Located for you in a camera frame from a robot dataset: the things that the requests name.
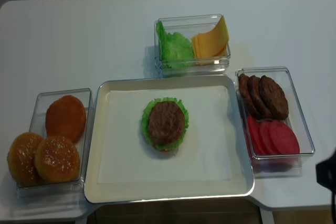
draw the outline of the clear glass container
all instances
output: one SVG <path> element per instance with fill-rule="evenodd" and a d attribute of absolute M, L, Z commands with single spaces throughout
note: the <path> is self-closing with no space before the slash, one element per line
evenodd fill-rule
<path fill-rule="evenodd" d="M 70 191 L 83 190 L 87 161 L 89 156 L 90 141 L 92 136 L 92 126 L 94 121 L 94 103 L 90 89 L 77 89 L 59 92 L 41 93 L 37 96 L 34 114 L 30 124 L 29 131 L 34 132 L 43 138 L 47 137 L 45 128 L 46 112 L 49 106 L 65 95 L 73 95 L 78 98 L 86 112 L 86 127 L 80 140 L 75 144 L 79 157 L 80 157 L 80 170 L 76 180 L 71 182 L 55 183 L 55 184 L 42 184 L 37 186 L 20 187 L 17 186 L 18 197 L 33 197 L 33 196 L 47 196 L 53 194 L 60 194 Z"/>
<path fill-rule="evenodd" d="M 221 14 L 178 17 L 178 18 L 160 18 L 156 23 L 161 21 L 167 33 L 178 32 L 191 41 L 192 37 L 199 33 L 211 31 L 221 18 Z M 164 61 L 161 58 L 160 41 L 155 31 L 155 67 L 160 77 L 188 76 L 197 74 L 224 74 L 229 66 L 230 47 L 227 44 L 226 55 L 191 59 L 191 60 L 174 60 Z"/>
<path fill-rule="evenodd" d="M 258 155 L 255 152 L 255 148 L 252 144 L 250 132 L 247 127 L 247 117 L 249 112 L 246 109 L 239 91 L 237 90 L 237 99 L 240 109 L 241 118 L 243 121 L 243 127 L 245 131 L 245 137 L 247 146 L 251 156 L 251 162 L 254 167 L 256 177 L 258 173 L 263 176 L 296 176 L 300 175 L 300 168 L 302 162 L 307 157 L 311 157 L 315 153 L 314 144 L 309 134 L 309 130 L 306 125 L 305 117 L 300 106 L 299 99 L 297 97 L 293 81 L 290 73 L 286 67 L 274 67 L 274 68 L 245 68 L 236 72 L 237 86 L 239 86 L 238 77 L 241 74 L 247 76 L 262 77 L 263 75 L 272 78 L 283 89 L 286 99 L 288 101 L 289 115 L 283 122 L 287 124 L 295 133 L 297 137 L 300 152 L 295 154 L 276 154 L 276 155 Z"/>

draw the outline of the lettuce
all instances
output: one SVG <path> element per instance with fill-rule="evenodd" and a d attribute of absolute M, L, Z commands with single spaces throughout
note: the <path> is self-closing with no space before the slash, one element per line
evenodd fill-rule
<path fill-rule="evenodd" d="M 192 60 L 194 51 L 191 42 L 180 33 L 166 33 L 162 22 L 156 23 L 156 33 L 160 41 L 160 52 L 162 61 L 174 60 Z M 192 63 L 165 63 L 164 68 L 181 68 L 189 67 Z"/>
<path fill-rule="evenodd" d="M 151 114 L 151 111 L 152 111 L 153 107 L 158 102 L 164 102 L 164 101 L 175 102 L 180 107 L 180 109 L 182 110 L 182 112 L 184 114 L 184 129 L 182 131 L 181 136 L 178 138 L 178 140 L 176 142 L 174 142 L 172 144 L 165 144 L 165 145 L 164 144 L 155 144 L 151 140 L 151 137 L 150 137 L 149 132 L 148 132 L 148 120 L 149 120 L 149 115 Z M 180 144 L 182 144 L 185 132 L 187 131 L 188 127 L 189 127 L 189 113 L 185 109 L 182 101 L 181 100 L 178 101 L 176 98 L 165 97 L 163 99 L 160 99 L 160 98 L 154 99 L 153 101 L 150 101 L 148 103 L 147 107 L 143 110 L 142 119 L 141 119 L 142 133 L 143 133 L 146 141 L 150 145 L 155 145 L 155 148 L 158 149 L 159 151 L 162 151 L 162 150 L 170 151 L 170 150 L 173 150 L 173 149 L 177 148 Z"/>

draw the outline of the cheese slice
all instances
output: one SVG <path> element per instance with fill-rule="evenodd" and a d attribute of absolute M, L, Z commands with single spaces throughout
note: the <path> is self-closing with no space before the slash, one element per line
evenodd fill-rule
<path fill-rule="evenodd" d="M 224 56 L 228 41 L 229 34 L 222 16 L 214 29 L 192 38 L 194 56 L 195 58 Z"/>

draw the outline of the burger patty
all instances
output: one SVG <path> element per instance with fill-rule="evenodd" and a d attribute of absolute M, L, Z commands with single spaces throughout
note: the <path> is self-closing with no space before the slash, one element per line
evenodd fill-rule
<path fill-rule="evenodd" d="M 274 119 L 284 120 L 288 117 L 288 102 L 285 93 L 272 78 L 262 76 L 259 93 Z"/>
<path fill-rule="evenodd" d="M 248 92 L 251 96 L 254 106 L 259 111 L 259 113 L 263 116 L 263 118 L 271 119 L 272 114 L 269 111 L 269 109 L 265 106 L 264 101 L 262 100 L 259 94 L 259 82 L 260 82 L 259 77 L 256 77 L 256 76 L 249 77 L 247 81 Z"/>
<path fill-rule="evenodd" d="M 253 101 L 251 99 L 251 96 L 248 92 L 247 88 L 247 81 L 248 81 L 248 76 L 241 74 L 238 77 L 238 82 L 239 82 L 239 93 L 244 101 L 244 104 L 248 110 L 248 112 L 256 119 L 262 119 L 262 115 L 258 112 L 256 107 L 253 104 Z"/>
<path fill-rule="evenodd" d="M 181 136 L 184 124 L 184 114 L 175 102 L 158 102 L 149 115 L 148 133 L 156 144 L 171 144 Z"/>

